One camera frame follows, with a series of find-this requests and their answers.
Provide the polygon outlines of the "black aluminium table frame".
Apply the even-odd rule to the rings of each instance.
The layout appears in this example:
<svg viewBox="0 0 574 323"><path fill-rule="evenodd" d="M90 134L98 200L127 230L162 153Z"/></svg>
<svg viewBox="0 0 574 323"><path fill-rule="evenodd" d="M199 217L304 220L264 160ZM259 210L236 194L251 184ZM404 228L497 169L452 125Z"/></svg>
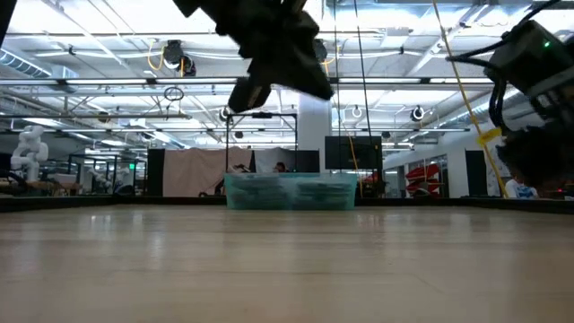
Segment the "black aluminium table frame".
<svg viewBox="0 0 574 323"><path fill-rule="evenodd" d="M72 196L72 197L1 197L0 213L25 212L76 207L109 205L225 205L217 197L159 197L159 196ZM531 213L574 215L574 201L548 199L501 198L359 198L357 206L372 207L477 207Z"/></svg>

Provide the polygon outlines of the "teal translucent plastic basket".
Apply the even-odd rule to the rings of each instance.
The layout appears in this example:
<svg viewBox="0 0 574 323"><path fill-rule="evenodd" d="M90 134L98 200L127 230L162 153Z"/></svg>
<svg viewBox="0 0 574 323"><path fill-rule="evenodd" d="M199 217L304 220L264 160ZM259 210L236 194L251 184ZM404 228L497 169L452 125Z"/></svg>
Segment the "teal translucent plastic basket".
<svg viewBox="0 0 574 323"><path fill-rule="evenodd" d="M228 173L227 206L233 210L351 210L357 176L348 173Z"/></svg>

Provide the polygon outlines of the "black monitor screen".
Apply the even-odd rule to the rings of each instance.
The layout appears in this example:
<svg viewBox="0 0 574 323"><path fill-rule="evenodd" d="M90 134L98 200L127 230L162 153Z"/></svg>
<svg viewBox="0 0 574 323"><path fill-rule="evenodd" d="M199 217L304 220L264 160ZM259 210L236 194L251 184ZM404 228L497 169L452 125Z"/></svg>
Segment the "black monitor screen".
<svg viewBox="0 0 574 323"><path fill-rule="evenodd" d="M326 136L327 170L381 170L381 138L375 136Z"/></svg>

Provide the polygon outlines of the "black partition panel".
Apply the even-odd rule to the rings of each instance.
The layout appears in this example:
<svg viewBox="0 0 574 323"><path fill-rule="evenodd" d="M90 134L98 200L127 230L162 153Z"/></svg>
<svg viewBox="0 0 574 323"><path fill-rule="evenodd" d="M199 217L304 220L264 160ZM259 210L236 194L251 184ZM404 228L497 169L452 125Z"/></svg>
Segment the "black partition panel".
<svg viewBox="0 0 574 323"><path fill-rule="evenodd" d="M487 196L487 169L483 151L465 150L469 196Z"/></svg>
<svg viewBox="0 0 574 323"><path fill-rule="evenodd" d="M163 196L164 149L150 149L147 158L147 195Z"/></svg>

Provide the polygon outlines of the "silver ventilation duct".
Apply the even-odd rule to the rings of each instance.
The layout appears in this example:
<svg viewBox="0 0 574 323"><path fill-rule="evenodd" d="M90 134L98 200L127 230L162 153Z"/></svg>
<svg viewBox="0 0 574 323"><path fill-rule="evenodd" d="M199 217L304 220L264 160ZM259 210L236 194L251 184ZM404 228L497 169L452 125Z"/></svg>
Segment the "silver ventilation duct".
<svg viewBox="0 0 574 323"><path fill-rule="evenodd" d="M478 122L483 122L488 117L490 99L491 92L485 92L470 100L472 114ZM444 117L439 123L439 128L460 128L471 124L471 116L463 104L461 108Z"/></svg>

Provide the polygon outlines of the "white humanoid robot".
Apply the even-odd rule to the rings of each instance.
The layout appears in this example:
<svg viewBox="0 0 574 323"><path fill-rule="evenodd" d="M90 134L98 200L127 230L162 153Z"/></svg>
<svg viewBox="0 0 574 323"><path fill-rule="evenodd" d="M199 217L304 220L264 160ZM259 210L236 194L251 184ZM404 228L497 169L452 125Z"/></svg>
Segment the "white humanoid robot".
<svg viewBox="0 0 574 323"><path fill-rule="evenodd" d="M39 164L48 159L48 145L41 140L42 126L26 126L19 134L19 143L11 156L11 170L24 170L26 180L39 179Z"/></svg>

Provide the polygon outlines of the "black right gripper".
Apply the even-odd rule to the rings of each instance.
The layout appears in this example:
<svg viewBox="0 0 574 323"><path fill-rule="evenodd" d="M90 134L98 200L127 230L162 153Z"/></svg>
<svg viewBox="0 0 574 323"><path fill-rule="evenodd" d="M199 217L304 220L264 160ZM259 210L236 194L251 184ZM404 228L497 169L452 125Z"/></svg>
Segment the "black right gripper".
<svg viewBox="0 0 574 323"><path fill-rule="evenodd" d="M574 121L574 49L535 21L519 24L503 40L488 77L522 92L541 118ZM551 122L510 131L496 152L530 187L555 189L574 180L574 127Z"/></svg>

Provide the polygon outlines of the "black rig frame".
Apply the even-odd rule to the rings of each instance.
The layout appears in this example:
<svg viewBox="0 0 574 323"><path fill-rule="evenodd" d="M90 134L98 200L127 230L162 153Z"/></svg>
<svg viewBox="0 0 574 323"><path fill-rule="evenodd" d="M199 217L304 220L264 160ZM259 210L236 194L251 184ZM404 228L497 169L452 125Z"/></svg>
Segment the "black rig frame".
<svg viewBox="0 0 574 323"><path fill-rule="evenodd" d="M291 185L290 184L286 184L289 181L294 181L294 179L296 179L296 176L299 176L299 173L297 172L297 163L298 163L298 152L299 152L299 127L298 127L298 115L295 113L272 113L272 112L253 112L253 113L248 113L248 114L229 114L226 117L226 122L225 122L225 172L224 172L224 184L229 184L228 187L224 187L225 189L227 188L233 188L230 184L231 182L228 181L225 176L227 176L227 174L229 173L230 170L230 165L229 165L229 151L230 151L230 132L231 132L231 126L230 126L230 120L232 118L238 117L239 120L234 121L234 126L238 126L239 123L244 119L244 118L253 118L253 119L270 119L270 118L279 118L281 120L283 120L283 122L291 129L291 131L294 133L294 141L292 141L291 143L288 144L292 144L294 145L294 160L295 160L295 165L294 165L294 169L291 172L286 172L286 173L278 173L277 174L277 178L281 178L279 180L279 183L281 184L285 184L285 185ZM293 118L293 122L294 124L290 124L287 121L285 121L285 118ZM243 132L286 132L288 130L283 129L282 127L280 128L266 128L266 127L257 127L257 128L240 128L238 131L243 131ZM228 206L231 207L231 204L233 201L232 199L232 195L231 193L235 192L232 191L231 193L229 191L225 191L226 192L226 201L228 203Z"/></svg>

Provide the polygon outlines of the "beige curtain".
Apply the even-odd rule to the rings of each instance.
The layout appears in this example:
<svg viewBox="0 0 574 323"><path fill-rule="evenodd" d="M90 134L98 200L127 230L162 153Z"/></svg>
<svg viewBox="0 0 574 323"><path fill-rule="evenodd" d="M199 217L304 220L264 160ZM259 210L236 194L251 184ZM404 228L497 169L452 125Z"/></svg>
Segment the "beige curtain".
<svg viewBox="0 0 574 323"><path fill-rule="evenodd" d="M248 166L251 157L251 150L238 147L228 150L167 150L164 153L163 196L199 197L202 192L213 193L223 180L227 166Z"/></svg>

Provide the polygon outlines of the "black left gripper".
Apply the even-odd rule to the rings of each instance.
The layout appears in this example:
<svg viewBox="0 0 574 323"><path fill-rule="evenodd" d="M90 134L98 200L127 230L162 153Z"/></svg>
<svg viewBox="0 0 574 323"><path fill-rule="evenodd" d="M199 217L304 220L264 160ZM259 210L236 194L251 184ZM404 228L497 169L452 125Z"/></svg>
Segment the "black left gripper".
<svg viewBox="0 0 574 323"><path fill-rule="evenodd" d="M307 0L172 0L185 17L201 10L215 22L215 33L253 58L252 79L238 79L228 100L234 113L260 108L279 84L322 100L334 91L320 65L314 38L319 27L303 10ZM258 57L258 51L268 49Z"/></svg>

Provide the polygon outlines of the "wooden background table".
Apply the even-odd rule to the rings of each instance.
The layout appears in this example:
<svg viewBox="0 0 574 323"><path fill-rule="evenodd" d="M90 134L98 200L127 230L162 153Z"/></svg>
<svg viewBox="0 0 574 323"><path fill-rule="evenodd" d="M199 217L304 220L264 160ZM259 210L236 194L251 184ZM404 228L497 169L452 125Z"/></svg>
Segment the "wooden background table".
<svg viewBox="0 0 574 323"><path fill-rule="evenodd" d="M75 196L81 189L77 183L32 181L18 184L0 180L0 196Z"/></svg>

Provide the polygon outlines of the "white square pillar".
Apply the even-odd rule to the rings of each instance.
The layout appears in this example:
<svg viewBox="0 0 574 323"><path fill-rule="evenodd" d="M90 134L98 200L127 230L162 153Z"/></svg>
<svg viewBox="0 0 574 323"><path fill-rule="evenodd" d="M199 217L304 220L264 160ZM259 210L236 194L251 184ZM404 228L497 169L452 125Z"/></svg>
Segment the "white square pillar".
<svg viewBox="0 0 574 323"><path fill-rule="evenodd" d="M301 94L298 112L298 148L318 151L319 172L326 172L325 137L331 135L332 102Z"/></svg>

